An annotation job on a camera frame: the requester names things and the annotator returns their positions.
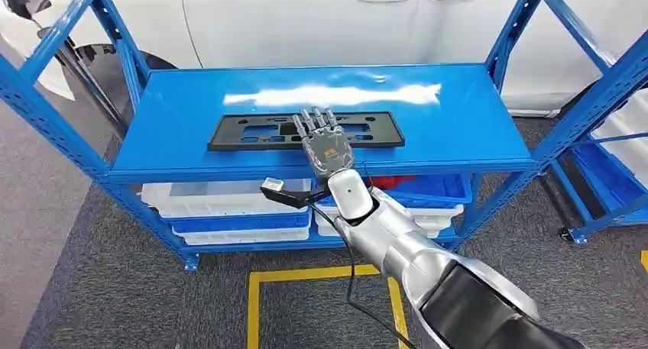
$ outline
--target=blue shelf top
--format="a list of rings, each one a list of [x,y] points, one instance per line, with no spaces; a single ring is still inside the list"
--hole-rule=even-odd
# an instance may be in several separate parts
[[[439,232],[439,236],[433,241],[437,243],[452,242],[459,237],[455,232],[455,226]],[[303,250],[310,248],[335,248],[344,247],[344,242],[337,236],[320,236],[317,233],[317,223],[313,221],[310,224],[309,237],[303,241],[281,241],[281,242],[257,242],[255,244],[207,244],[204,246],[185,246],[183,251],[192,254],[212,253],[212,252],[237,252],[237,251],[272,251],[272,250]]]
[[[155,70],[109,173],[117,182],[311,177],[301,150],[209,152],[222,115],[390,111],[395,148],[356,148],[373,175],[522,170],[529,151],[482,64]]]

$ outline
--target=silver robotic arm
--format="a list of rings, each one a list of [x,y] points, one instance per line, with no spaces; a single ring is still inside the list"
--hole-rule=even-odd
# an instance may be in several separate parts
[[[307,111],[301,113],[308,130],[299,116],[294,121],[304,150],[320,183],[326,185],[326,192],[319,190],[317,195],[330,193],[339,209],[335,229],[382,275],[401,284],[416,319],[440,347],[584,347],[540,325],[535,302],[497,271],[429,240],[401,204],[375,187],[368,189],[352,168],[351,147],[330,110],[324,118],[313,109],[317,125]],[[268,179],[262,190],[282,202],[278,183]]]

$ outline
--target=blue metal shelf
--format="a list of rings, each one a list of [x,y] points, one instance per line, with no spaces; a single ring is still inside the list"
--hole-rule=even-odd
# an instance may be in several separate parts
[[[499,96],[508,57],[540,2],[544,1],[603,76],[574,104],[530,154]],[[34,88],[91,8],[125,72],[136,115],[117,160],[107,164]],[[472,173],[473,200],[484,172],[511,172],[484,204],[467,205],[463,223],[439,239],[456,249],[571,143],[648,82],[648,33],[615,60],[563,0],[517,0],[484,63],[417,66],[348,66],[283,69],[151,70],[112,0],[74,0],[20,69],[0,57],[4,102],[101,186],[123,209],[186,264],[197,268],[199,253],[340,247],[336,238],[312,233],[306,241],[188,247],[151,211],[128,183],[311,177],[298,150],[207,152],[221,115],[291,113],[307,105],[333,111],[390,111],[405,147],[357,149],[358,168],[373,175]],[[615,213],[648,204],[639,197]],[[603,228],[619,214],[593,221]]]
[[[443,229],[433,241],[439,244],[457,241],[455,226]],[[259,242],[256,244],[207,244],[204,246],[184,246],[181,250],[191,254],[214,252],[239,252],[239,251],[272,251],[272,250],[304,250],[311,248],[336,248],[344,247],[340,237],[320,236],[317,233],[317,224],[313,221],[309,229],[309,237],[304,241]]]
[[[394,116],[405,147],[354,150],[358,167],[373,175],[524,170],[533,162],[481,63],[179,69],[152,72],[108,177],[120,183],[311,177],[301,150],[209,152],[206,144],[222,115],[297,113],[322,101],[333,111]]]

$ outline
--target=yellow floor marking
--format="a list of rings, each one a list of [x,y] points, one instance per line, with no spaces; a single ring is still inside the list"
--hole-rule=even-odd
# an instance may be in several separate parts
[[[351,267],[317,267],[314,269],[258,271],[261,282],[286,282],[291,280],[339,278],[351,275]],[[357,265],[355,275],[376,275],[378,270],[373,265]]]
[[[648,250],[641,250],[641,264],[648,273]]]
[[[250,290],[248,294],[248,349],[259,347],[259,276],[250,273]]]
[[[389,278],[387,285],[389,286],[391,311],[394,314],[394,326],[396,326],[398,332],[406,339],[409,339],[410,337],[407,336],[407,325],[405,324],[405,312],[403,312],[403,300],[400,297],[400,286],[398,286],[398,282],[394,278]],[[399,340],[398,349],[407,349],[407,346]]]
[[[373,265],[356,265],[355,275],[378,275],[379,272]],[[318,267],[313,269],[299,270],[276,270],[276,271],[253,271],[250,272],[250,285],[248,291],[248,349],[259,348],[259,296],[260,285],[264,282],[286,282],[291,280],[312,280],[339,278],[351,275],[351,267]],[[405,337],[407,336],[407,324],[403,312],[403,301],[400,296],[400,287],[393,278],[387,281],[391,309],[394,314],[394,325]],[[407,349],[400,343],[399,349]]]

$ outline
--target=wire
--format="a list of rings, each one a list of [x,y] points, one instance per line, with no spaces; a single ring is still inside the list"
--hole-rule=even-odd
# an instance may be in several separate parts
[[[322,210],[320,210],[317,206],[315,206],[315,204],[311,202],[307,202],[307,203],[308,205],[310,205],[311,208],[313,208],[313,210],[315,210],[315,212],[317,212],[317,214],[321,215],[322,218],[324,218],[328,223],[331,224],[333,228],[335,228],[335,223],[328,215],[326,215],[325,212],[322,212]],[[398,332],[398,330],[392,328],[388,323],[378,318],[376,315],[371,313],[371,311],[369,311],[362,305],[353,302],[353,300],[351,299],[351,294],[353,293],[353,281],[355,279],[355,258],[353,257],[353,250],[351,249],[351,245],[348,243],[348,241],[342,234],[340,234],[340,237],[342,238],[342,241],[344,242],[346,249],[348,250],[348,258],[351,261],[351,276],[348,279],[348,287],[346,289],[346,302],[354,309],[357,309],[358,311],[374,319],[379,324],[383,325],[383,327],[389,330],[389,332],[391,332],[393,336],[398,338],[398,340],[402,341],[403,344],[405,344],[409,349],[416,349],[414,344],[412,344],[409,340],[407,340],[407,338],[405,338],[400,332]]]

